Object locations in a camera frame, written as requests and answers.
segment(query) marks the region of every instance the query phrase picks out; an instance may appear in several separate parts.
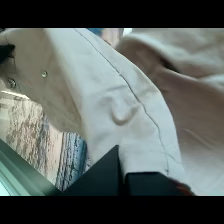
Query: cloth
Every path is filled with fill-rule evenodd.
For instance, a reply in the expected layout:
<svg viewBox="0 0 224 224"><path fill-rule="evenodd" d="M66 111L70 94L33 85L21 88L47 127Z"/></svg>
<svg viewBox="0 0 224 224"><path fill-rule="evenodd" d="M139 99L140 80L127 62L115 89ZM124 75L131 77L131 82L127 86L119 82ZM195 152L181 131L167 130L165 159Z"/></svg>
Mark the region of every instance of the cloth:
<svg viewBox="0 0 224 224"><path fill-rule="evenodd" d="M134 28L117 50L157 86L197 195L224 195L224 29Z"/></svg>
<svg viewBox="0 0 224 224"><path fill-rule="evenodd" d="M0 65L4 82L40 103L52 124L77 132L97 162L115 145L123 177L160 172L187 183L176 130L164 98L132 62L86 29L8 29L13 44Z"/></svg>

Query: black triangular object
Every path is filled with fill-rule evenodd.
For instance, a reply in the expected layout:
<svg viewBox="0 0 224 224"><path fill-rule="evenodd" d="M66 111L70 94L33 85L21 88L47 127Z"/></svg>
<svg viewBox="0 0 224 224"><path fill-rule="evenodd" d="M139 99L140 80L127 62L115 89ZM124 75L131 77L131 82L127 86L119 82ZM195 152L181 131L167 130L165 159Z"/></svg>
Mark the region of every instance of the black triangular object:
<svg viewBox="0 0 224 224"><path fill-rule="evenodd" d="M10 55L14 48L15 46L11 44L0 46L0 64Z"/></svg>
<svg viewBox="0 0 224 224"><path fill-rule="evenodd" d="M115 146L61 195L117 196L120 181L118 146Z"/></svg>

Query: beige fabric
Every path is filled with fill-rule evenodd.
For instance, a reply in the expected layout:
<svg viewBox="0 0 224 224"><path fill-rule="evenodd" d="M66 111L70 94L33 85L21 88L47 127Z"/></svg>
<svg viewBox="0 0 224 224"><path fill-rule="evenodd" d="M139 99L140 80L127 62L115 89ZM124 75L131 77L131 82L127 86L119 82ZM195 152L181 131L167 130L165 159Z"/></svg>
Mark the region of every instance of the beige fabric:
<svg viewBox="0 0 224 224"><path fill-rule="evenodd" d="M193 191L224 195L224 29L133 31L117 50L161 90Z"/></svg>
<svg viewBox="0 0 224 224"><path fill-rule="evenodd" d="M15 79L16 91L42 104L58 129L80 133L93 162L119 145L124 175L158 171L186 183L170 111L124 56L86 29L9 29L0 36L16 46L14 60L0 66L2 79Z"/></svg>

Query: stitched seam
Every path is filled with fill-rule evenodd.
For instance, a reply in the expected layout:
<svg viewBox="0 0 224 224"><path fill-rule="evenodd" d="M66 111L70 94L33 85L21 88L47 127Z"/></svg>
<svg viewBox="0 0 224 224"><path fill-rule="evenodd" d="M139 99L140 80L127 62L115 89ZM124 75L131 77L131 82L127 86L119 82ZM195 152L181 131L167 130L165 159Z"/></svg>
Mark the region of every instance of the stitched seam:
<svg viewBox="0 0 224 224"><path fill-rule="evenodd" d="M83 36L80 32L78 32L75 28L73 28L80 36L82 36L109 64L110 66L120 75L120 77L122 77L122 79L126 82L126 84L128 85L130 91L132 92L132 94L134 95L134 97L136 98L136 100L142 105L143 109L144 109L144 112L145 114L152 120L152 122L155 124L155 126L157 127L158 129L158 133L159 133L159 140L160 140L160 143L161 143L161 146L162 146L162 149L163 149L163 153L164 153L164 156L165 156L165 159L166 159L166 166L167 166L167 169L165 170L166 173L167 173L167 176L169 176L169 163L168 163L168 158L167 156L169 154L166 153L166 150L165 150L165 146L162 142L162 139L161 139L161 132L160 132L160 129L159 129L159 126L156 124L156 122L154 121L154 119L147 113L146 111L146 108L145 106L143 105L143 103L138 99L138 97L135 95L135 93L133 92L133 90L131 89L129 83L127 82L127 80L121 75L121 73L110 63L110 61L85 37Z"/></svg>

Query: stitching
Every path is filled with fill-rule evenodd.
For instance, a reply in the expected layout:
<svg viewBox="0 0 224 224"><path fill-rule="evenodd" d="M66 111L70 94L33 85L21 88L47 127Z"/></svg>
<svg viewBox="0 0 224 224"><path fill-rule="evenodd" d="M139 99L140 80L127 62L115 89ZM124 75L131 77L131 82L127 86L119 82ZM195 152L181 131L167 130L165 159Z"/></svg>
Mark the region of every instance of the stitching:
<svg viewBox="0 0 224 224"><path fill-rule="evenodd" d="M136 98L136 100L142 105L143 109L144 109L144 112L145 114L153 121L153 123L156 125L157 129L158 129L158 133L159 133L159 140L160 140L160 143L162 145L162 148L163 148L163 153L164 153L164 156L165 156L165 159L166 159L166 166L167 166L167 169L165 170L166 173L167 173L167 176L169 176L169 163L168 163L168 158L167 156L169 154L166 154L166 150L165 150L165 146L162 142L162 139L161 139L161 132L160 132L160 129L159 129L159 126L156 124L156 122L154 121L154 119L147 113L146 111L146 108L145 106L142 104L142 102L138 99L138 97L135 95L135 93L133 92L133 90L131 89L130 85L128 84L127 80L121 75L121 73L110 63L110 61L85 37L83 36L79 31L77 31L75 28L73 28L80 36L82 36L109 64L110 66L120 75L120 77L126 82L126 84L128 85L130 91L132 92L132 94L134 95L134 97Z"/></svg>

